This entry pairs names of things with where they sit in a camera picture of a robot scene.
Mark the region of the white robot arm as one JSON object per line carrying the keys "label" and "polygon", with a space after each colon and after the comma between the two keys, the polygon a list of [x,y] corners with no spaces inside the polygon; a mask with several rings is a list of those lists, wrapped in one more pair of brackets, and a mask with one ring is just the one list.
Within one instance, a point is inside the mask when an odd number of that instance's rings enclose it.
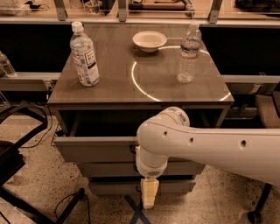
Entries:
{"label": "white robot arm", "polygon": [[185,158],[280,186],[280,129],[202,129],[184,110],[169,107],[137,129],[136,167],[143,207],[154,206],[169,158]]}

